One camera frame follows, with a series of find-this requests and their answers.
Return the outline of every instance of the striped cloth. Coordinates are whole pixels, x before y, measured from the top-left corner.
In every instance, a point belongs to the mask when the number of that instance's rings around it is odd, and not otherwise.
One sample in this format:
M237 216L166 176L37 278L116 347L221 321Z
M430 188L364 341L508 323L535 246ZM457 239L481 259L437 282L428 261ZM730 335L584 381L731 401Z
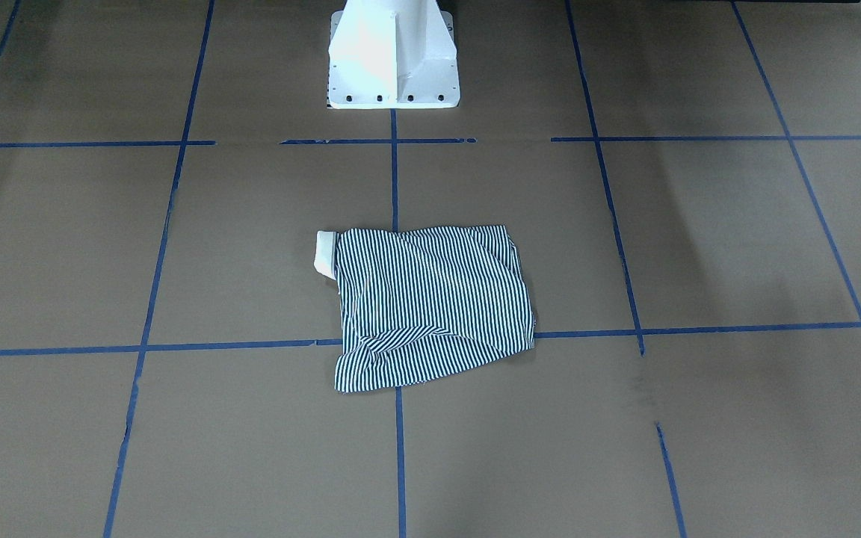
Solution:
M534 346L530 297L503 226L350 229L335 266L340 392L423 383Z

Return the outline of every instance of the white metal base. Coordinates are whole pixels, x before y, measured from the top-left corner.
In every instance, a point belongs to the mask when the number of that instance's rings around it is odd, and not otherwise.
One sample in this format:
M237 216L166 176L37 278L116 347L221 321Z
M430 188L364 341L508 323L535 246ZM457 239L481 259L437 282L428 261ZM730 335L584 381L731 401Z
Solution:
M331 16L328 52L332 108L451 108L460 102L454 17L434 0L348 0Z

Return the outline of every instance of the striped fabric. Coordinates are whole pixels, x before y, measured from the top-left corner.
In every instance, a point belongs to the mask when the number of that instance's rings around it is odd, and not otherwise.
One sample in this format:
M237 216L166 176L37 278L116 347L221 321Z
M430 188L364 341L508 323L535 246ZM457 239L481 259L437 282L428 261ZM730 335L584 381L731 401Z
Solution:
M350 229L335 266L340 392L423 383L534 346L530 297L503 226Z

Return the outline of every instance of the concrete floor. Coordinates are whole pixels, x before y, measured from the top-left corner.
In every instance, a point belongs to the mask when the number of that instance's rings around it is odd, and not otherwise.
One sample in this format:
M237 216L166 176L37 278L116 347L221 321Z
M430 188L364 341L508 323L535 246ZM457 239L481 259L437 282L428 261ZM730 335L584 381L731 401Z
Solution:
M0 3L0 537L861 537L861 4L341 7ZM478 224L535 350L337 394L315 231Z

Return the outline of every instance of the gray floor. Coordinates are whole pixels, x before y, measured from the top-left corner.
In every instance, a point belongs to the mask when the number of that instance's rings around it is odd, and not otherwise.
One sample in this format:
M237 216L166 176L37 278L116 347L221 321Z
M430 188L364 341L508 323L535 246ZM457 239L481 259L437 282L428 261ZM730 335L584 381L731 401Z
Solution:
M0 537L861 537L861 4L461 1L396 115L341 6L0 3ZM536 350L337 394L314 232L444 224Z

